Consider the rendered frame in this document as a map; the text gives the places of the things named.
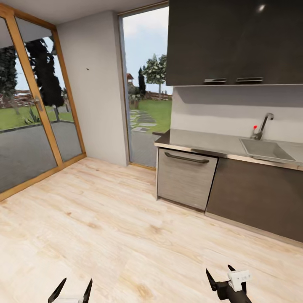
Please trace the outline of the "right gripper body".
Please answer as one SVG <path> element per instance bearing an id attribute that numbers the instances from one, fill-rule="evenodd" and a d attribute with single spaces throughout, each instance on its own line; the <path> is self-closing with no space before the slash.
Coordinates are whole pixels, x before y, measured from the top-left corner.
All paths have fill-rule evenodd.
<path id="1" fill-rule="evenodd" d="M 246 282 L 242 282 L 242 290 L 235 292 L 229 281 L 217 283 L 217 295 L 220 300 L 229 299 L 231 303 L 252 303 L 247 296 Z"/>

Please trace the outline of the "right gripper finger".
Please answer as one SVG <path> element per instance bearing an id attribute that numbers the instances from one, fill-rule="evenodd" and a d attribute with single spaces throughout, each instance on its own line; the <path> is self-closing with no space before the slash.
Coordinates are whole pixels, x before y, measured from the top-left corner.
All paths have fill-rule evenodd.
<path id="1" fill-rule="evenodd" d="M 215 280 L 212 278 L 212 276 L 210 275 L 210 273 L 207 269 L 206 269 L 206 274 L 209 279 L 212 291 L 217 291 L 217 283 L 221 283 L 221 282 L 215 282 Z"/>
<path id="2" fill-rule="evenodd" d="M 229 269 L 232 271 L 236 271 L 232 266 L 228 265 Z"/>

